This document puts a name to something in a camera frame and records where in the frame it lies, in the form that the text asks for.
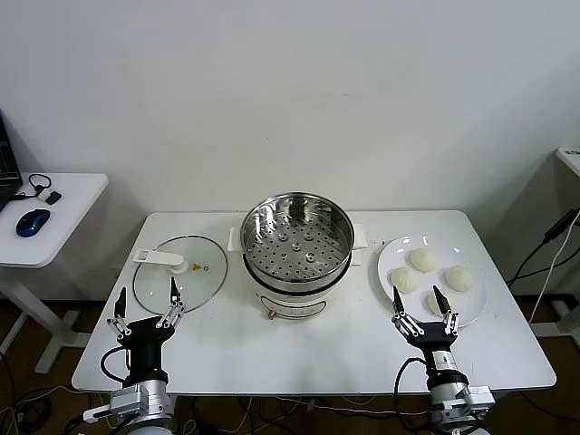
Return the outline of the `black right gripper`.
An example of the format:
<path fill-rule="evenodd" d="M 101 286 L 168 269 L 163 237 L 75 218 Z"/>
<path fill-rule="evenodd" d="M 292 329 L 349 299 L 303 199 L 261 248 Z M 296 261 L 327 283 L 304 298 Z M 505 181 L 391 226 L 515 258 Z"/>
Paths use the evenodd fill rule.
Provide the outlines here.
<path fill-rule="evenodd" d="M 451 310 L 448 298 L 437 286 L 433 286 L 443 321 L 422 323 L 406 313 L 398 288 L 395 286 L 392 291 L 391 321 L 407 342 L 422 352 L 428 379 L 459 380 L 460 372 L 450 349 L 458 337 L 459 313 Z"/>

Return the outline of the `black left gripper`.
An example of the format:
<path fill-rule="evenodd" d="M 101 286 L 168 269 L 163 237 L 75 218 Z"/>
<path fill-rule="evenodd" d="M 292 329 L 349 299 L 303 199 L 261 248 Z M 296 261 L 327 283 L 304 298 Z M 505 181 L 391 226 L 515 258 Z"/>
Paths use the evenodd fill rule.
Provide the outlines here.
<path fill-rule="evenodd" d="M 175 333 L 186 309 L 175 277 L 170 279 L 169 309 L 162 317 L 141 319 L 128 326 L 126 305 L 127 289 L 123 287 L 114 304 L 113 316 L 106 321 L 118 343 L 129 351 L 129 374 L 122 383 L 161 381 L 167 384 L 169 376 L 161 367 L 162 345 Z"/>

